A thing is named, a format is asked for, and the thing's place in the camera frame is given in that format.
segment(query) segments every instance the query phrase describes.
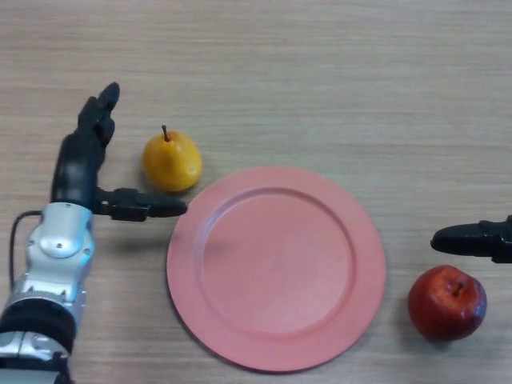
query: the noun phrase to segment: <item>plate rim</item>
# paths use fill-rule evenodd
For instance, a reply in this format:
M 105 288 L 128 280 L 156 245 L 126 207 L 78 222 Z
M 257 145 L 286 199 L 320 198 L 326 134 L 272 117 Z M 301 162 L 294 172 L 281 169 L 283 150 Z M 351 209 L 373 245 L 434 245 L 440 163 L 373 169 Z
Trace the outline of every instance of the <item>plate rim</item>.
M 269 182 L 271 182 L 273 184 L 272 187 L 283 187 L 282 184 L 286 184 L 287 178 L 294 179 L 294 180 L 297 180 L 296 179 L 297 177 L 316 178 L 318 183 L 322 184 L 320 186 L 320 189 L 319 188 L 311 188 L 310 184 L 309 184 L 309 186 L 306 186 L 306 188 L 305 188 L 306 190 L 304 190 L 304 188 L 300 188 L 300 189 L 298 189 L 296 187 L 292 188 L 289 185 L 286 185 L 284 187 L 287 189 L 295 189 L 298 192 L 303 193 L 303 194 L 308 194 L 312 198 L 320 201 L 322 204 L 325 205 L 326 208 L 328 208 L 330 211 L 332 211 L 336 215 L 337 219 L 340 220 L 341 224 L 343 224 L 344 226 L 346 226 L 346 225 L 344 224 L 343 217 L 342 216 L 340 217 L 340 214 L 337 212 L 340 211 L 341 206 L 345 207 L 345 205 L 346 205 L 345 203 L 349 202 L 351 204 L 351 206 L 349 206 L 349 207 L 352 209 L 352 211 L 351 211 L 352 214 L 362 215 L 361 217 L 358 216 L 359 221 L 363 222 L 362 224 L 360 223 L 359 226 L 366 225 L 366 226 L 368 226 L 367 229 L 369 228 L 370 232 L 373 232 L 373 233 L 370 233 L 369 236 L 374 237 L 374 244 L 375 244 L 374 251 L 376 253 L 374 258 L 376 258 L 377 260 L 380 260 L 380 266 L 377 266 L 376 268 L 374 268 L 374 270 L 378 271 L 377 277 L 374 278 L 372 281 L 372 283 L 374 284 L 373 288 L 375 289 L 377 296 L 373 297 L 373 299 L 370 300 L 370 304 L 366 303 L 366 307 L 365 307 L 366 312 L 363 311 L 364 321 L 360 321 L 359 324 L 357 325 L 356 328 L 358 329 L 358 331 L 356 332 L 356 334 L 352 335 L 352 337 L 350 337 L 350 338 L 345 338 L 345 341 L 343 343 L 339 343 L 338 347 L 332 347 L 331 348 L 332 351 L 330 351 L 329 353 L 324 353 L 324 354 L 319 353 L 318 358 L 316 358 L 316 359 L 312 358 L 312 355 L 311 355 L 311 358 L 309 358 L 308 363 L 300 362 L 300 363 L 285 364 L 282 362 L 280 363 L 280 361 L 277 360 L 277 361 L 272 361 L 271 362 L 272 364 L 267 365 L 264 362 L 262 362 L 264 360 L 264 358 L 262 360 L 260 360 L 258 363 L 254 362 L 254 361 L 252 363 L 249 363 L 246 358 L 240 358 L 240 353 L 237 348 L 235 348 L 237 350 L 237 352 L 232 354 L 228 351 L 226 346 L 224 346 L 222 348 L 222 347 L 219 347 L 218 345 L 215 345 L 215 343 L 213 343 L 213 345 L 212 345 L 211 338 L 208 338 L 209 332 L 198 329 L 196 327 L 196 325 L 198 324 L 198 321 L 193 319 L 193 317 L 191 317 L 191 315 L 189 313 L 187 313 L 187 312 L 189 312 L 186 309 L 187 305 L 186 305 L 186 303 L 185 303 L 185 306 L 183 305 L 182 297 L 180 297 L 180 294 L 178 294 L 178 295 L 173 294 L 173 290 L 178 290 L 178 292 L 180 292 L 180 289 L 181 289 L 180 286 L 184 285 L 183 283 L 176 282 L 177 280 L 180 281 L 179 279 L 180 279 L 180 275 L 182 275 L 182 271 L 180 271 L 180 274 L 176 275 L 174 273 L 175 268 L 174 267 L 171 268 L 171 264 L 173 263 L 173 259 L 174 259 L 172 254 L 174 254 L 176 252 L 176 250 L 174 249 L 175 242 L 173 242 L 173 240 L 175 239 L 174 236 L 175 235 L 180 236 L 181 232 L 188 231 L 187 225 L 189 225 L 189 222 L 194 221 L 194 218 L 191 218 L 191 215 L 189 215 L 189 213 L 196 214 L 196 212 L 199 212 L 199 214 L 204 214 L 203 213 L 204 210 L 201 210 L 204 207 L 202 207 L 200 203 L 202 201 L 208 200 L 208 199 L 203 199 L 205 196 L 208 196 L 208 194 L 214 194 L 215 192 L 217 192 L 217 190 L 219 188 L 223 189 L 223 188 L 226 188 L 225 186 L 229 186 L 229 185 L 230 185 L 230 188 L 226 188 L 226 190 L 222 190 L 222 192 L 226 193 L 228 196 L 231 196 L 231 197 L 243 193 L 244 188 L 246 190 L 262 188 L 261 185 L 254 186 L 253 182 L 251 182 L 249 185 L 247 185 L 247 182 L 243 183 L 245 185 L 240 185 L 240 186 L 237 185 L 236 181 L 238 178 L 240 178 L 240 176 L 246 177 L 249 174 L 252 174 L 253 177 L 256 175 L 259 175 L 259 177 L 267 178 L 269 180 Z M 324 202 L 321 198 L 319 198 L 317 196 L 316 193 L 314 193 L 316 191 L 319 194 L 323 194 L 322 192 L 319 192 L 321 190 L 324 190 L 323 193 L 325 193 L 325 191 L 327 191 L 327 192 L 335 191 L 336 194 L 340 194 L 340 196 L 335 196 L 334 200 L 340 199 L 340 197 L 343 196 L 344 203 L 334 206 L 335 209 L 333 209 L 330 204 Z M 218 198 L 216 198 L 212 202 L 210 202 L 210 205 L 213 206 L 213 209 L 215 209 L 215 207 L 219 207 Z M 205 211 L 206 211 L 206 213 L 204 214 L 204 216 L 206 216 L 206 219 L 208 219 L 208 217 L 210 217 L 210 212 L 208 210 L 205 210 Z M 361 248 L 362 240 L 359 239 L 357 242 L 354 241 L 353 235 L 352 235 L 353 229 L 354 229 L 354 224 L 352 224 L 351 227 L 352 227 L 352 229 L 344 228 L 344 231 L 349 236 L 347 241 L 353 243 L 354 247 L 357 246 L 358 248 Z M 197 228 L 197 232 L 200 233 L 202 231 L 202 228 L 203 228 L 203 225 L 199 226 L 199 228 Z M 198 234 L 194 233 L 192 238 L 196 239 L 197 236 L 198 236 Z M 357 250 L 354 250 L 354 252 L 355 252 L 354 256 L 357 257 L 357 253 L 358 253 Z M 196 257 L 195 257 L 194 252 L 192 255 L 189 254 L 188 258 L 192 258 L 193 260 L 195 260 Z M 359 268 L 359 265 L 357 262 L 355 263 L 355 268 L 356 269 Z M 252 369 L 252 370 L 262 370 L 262 371 L 269 371 L 269 372 L 291 372 L 291 371 L 296 371 L 296 370 L 306 370 L 309 368 L 313 368 L 315 366 L 319 366 L 323 363 L 326 363 L 326 362 L 336 358 L 337 356 L 339 356 L 340 354 L 346 352 L 349 348 L 351 348 L 352 345 L 355 344 L 356 341 L 359 340 L 360 337 L 363 336 L 364 333 L 368 330 L 371 323 L 373 322 L 373 320 L 375 319 L 375 317 L 378 314 L 378 311 L 382 304 L 383 295 L 385 293 L 386 275 L 387 275 L 386 255 L 385 255 L 384 249 L 382 247 L 382 241 L 380 239 L 380 235 L 379 235 L 371 217 L 368 215 L 366 209 L 362 206 L 362 204 L 356 198 L 354 198 L 351 194 L 349 194 L 347 190 L 342 188 L 339 184 L 336 184 L 335 182 L 331 181 L 330 179 L 325 178 L 325 177 L 321 176 L 320 174 L 313 173 L 309 170 L 305 170 L 303 168 L 296 168 L 296 167 L 289 167 L 289 166 L 257 166 L 257 167 L 253 167 L 253 168 L 240 170 L 238 172 L 229 174 L 229 175 L 225 176 L 224 178 L 220 178 L 219 180 L 217 180 L 216 182 L 212 183 L 210 186 L 205 188 L 189 204 L 189 211 L 187 212 L 187 214 L 185 214 L 179 218 L 178 223 L 176 224 L 176 227 L 174 228 L 173 236 L 171 237 L 169 247 L 167 249 L 167 258 L 166 258 L 167 285 L 168 285 L 168 290 L 170 293 L 171 300 L 173 301 L 173 307 L 178 312 L 178 316 L 182 320 L 183 325 L 188 329 L 188 331 L 193 335 L 193 337 L 197 341 L 199 341 L 203 346 L 205 346 L 208 350 L 213 352 L 213 354 L 215 354 L 215 355 L 219 356 L 220 358 L 223 358 L 229 362 L 232 362 L 235 365 L 239 365 L 239 366 L 242 366 L 242 367 L 245 367 L 248 369 Z M 353 285 L 357 286 L 358 280 L 360 280 L 360 279 L 361 278 L 358 278 L 358 272 L 355 271 Z M 227 337 L 226 340 L 230 341 L 231 344 L 238 345 L 238 346 L 240 346 L 241 344 L 246 345 L 247 343 L 254 344 L 254 340 L 253 341 L 247 340 L 247 339 L 256 339 L 256 337 L 254 335 L 251 336 L 249 334 L 245 334 L 245 335 L 240 334 L 238 332 L 238 330 L 230 329 L 230 324 L 225 324 L 224 319 L 221 318 L 222 316 L 219 316 L 217 314 L 217 311 L 210 307 L 210 305 L 208 303 L 209 300 L 207 299 L 207 297 L 205 295 L 200 294 L 201 292 L 204 293 L 201 285 L 202 284 L 199 282 L 197 284 L 197 286 L 195 287 L 195 292 L 194 292 L 194 286 L 191 286 L 189 283 L 185 284 L 185 286 L 192 288 L 192 292 L 188 291 L 184 294 L 184 296 L 187 297 L 187 301 L 189 302 L 189 304 L 190 304 L 190 300 L 191 300 L 190 295 L 192 294 L 194 296 L 193 300 L 195 300 L 196 302 L 199 302 L 200 306 L 203 306 L 203 311 L 202 311 L 203 315 L 209 315 L 210 320 L 213 320 L 213 322 L 217 323 L 217 325 L 219 323 L 224 323 L 223 326 L 225 329 L 222 330 L 222 333 L 223 334 L 228 333 L 228 334 L 226 334 L 226 337 Z M 361 307 L 361 306 L 356 306 L 354 303 L 352 303 L 353 300 L 355 300 L 354 293 L 350 292 L 347 295 L 347 297 L 345 298 L 345 301 L 350 302 L 350 304 L 351 304 L 351 308 L 349 307 L 349 310 L 353 310 L 353 308 L 355 308 L 355 307 Z M 345 313 L 345 312 L 346 312 L 346 310 L 344 311 L 343 309 L 342 310 L 338 309 L 338 312 L 336 312 L 334 314 L 332 314 L 330 312 L 330 314 L 328 315 L 330 318 L 328 323 L 332 323 L 335 319 L 340 318 L 340 317 L 341 317 L 341 319 L 339 319 L 339 321 L 342 322 L 343 321 L 343 318 L 342 318 L 343 313 Z M 336 328 L 336 326 L 332 326 L 332 325 L 327 327 L 326 324 L 324 324 L 323 320 L 320 320 L 319 322 L 321 323 L 320 328 L 318 328 L 316 326 L 315 329 L 320 334 L 322 332 L 325 333 L 327 331 L 332 331 L 332 329 Z

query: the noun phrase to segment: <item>apple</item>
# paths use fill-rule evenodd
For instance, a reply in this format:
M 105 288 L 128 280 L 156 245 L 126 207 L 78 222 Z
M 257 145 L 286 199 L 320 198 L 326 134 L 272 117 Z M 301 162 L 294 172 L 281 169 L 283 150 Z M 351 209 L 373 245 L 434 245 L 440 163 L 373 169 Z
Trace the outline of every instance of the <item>apple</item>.
M 487 296 L 482 284 L 454 266 L 436 266 L 412 285 L 408 310 L 425 338 L 452 342 L 476 331 L 486 316 Z

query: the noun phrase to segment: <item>wooden table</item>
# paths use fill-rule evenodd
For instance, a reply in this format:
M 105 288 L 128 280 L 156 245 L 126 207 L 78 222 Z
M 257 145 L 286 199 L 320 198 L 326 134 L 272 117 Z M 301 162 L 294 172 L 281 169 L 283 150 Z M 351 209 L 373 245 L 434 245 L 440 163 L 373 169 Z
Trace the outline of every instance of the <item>wooden table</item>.
M 139 156 L 163 123 L 204 155 L 187 201 L 244 167 L 305 167 L 368 209 L 388 282 L 372 327 L 344 355 L 302 374 L 248 373 L 208 355 L 170 308 L 175 220 L 98 218 L 77 383 L 512 382 L 512 266 L 429 244 L 441 227 L 512 212 L 511 63 L 507 0 L 0 2 L 2 268 L 11 222 L 47 203 L 82 104 L 117 81 L 104 188 L 145 187 Z M 18 237 L 18 272 L 33 225 Z M 405 308 L 412 282 L 440 263 L 479 278 L 489 297 L 481 329 L 445 350 L 418 336 Z

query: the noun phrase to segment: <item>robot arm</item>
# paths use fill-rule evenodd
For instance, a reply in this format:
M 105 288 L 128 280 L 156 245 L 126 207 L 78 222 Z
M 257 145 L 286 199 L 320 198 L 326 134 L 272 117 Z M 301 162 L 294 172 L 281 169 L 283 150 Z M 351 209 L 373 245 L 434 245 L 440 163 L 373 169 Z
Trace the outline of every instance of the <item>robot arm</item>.
M 27 270 L 14 282 L 0 315 L 2 384 L 71 382 L 67 360 L 86 303 L 95 214 L 143 222 L 186 212 L 186 204 L 175 198 L 98 187 L 98 172 L 114 135 L 110 113 L 118 98 L 116 83 L 89 98 L 77 129 L 62 141 L 50 203 L 26 243 Z

